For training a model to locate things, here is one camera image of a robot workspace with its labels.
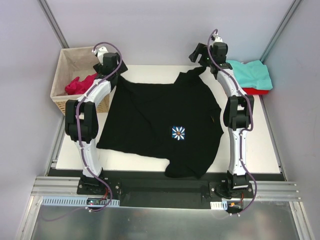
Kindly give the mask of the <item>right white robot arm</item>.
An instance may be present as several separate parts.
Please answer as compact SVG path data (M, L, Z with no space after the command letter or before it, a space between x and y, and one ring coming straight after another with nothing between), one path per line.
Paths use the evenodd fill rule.
M222 86L227 103L223 123L227 127L230 142L230 162L225 182L215 187L215 194L225 199L237 197L250 187L246 163L247 133L253 130L254 97L241 88L230 63L226 62L228 45L224 42L213 44L198 43L189 55L191 62L209 67L211 74Z

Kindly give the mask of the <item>black t shirt with flower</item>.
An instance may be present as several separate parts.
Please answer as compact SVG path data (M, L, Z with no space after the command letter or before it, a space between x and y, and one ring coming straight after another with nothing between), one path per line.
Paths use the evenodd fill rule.
M170 84L119 77L98 149L167 159L170 178L201 178L218 153L221 108L201 79L204 67Z

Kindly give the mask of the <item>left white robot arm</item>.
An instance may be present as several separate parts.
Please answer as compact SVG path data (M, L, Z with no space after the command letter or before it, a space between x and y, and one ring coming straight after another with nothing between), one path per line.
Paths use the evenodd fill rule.
M79 195L107 195L110 192L96 147L99 131L97 106L114 89L119 75L128 70L118 52L101 48L93 53L99 63L94 66L97 75L92 85L79 98L65 104L65 133L77 146L82 162L77 187Z

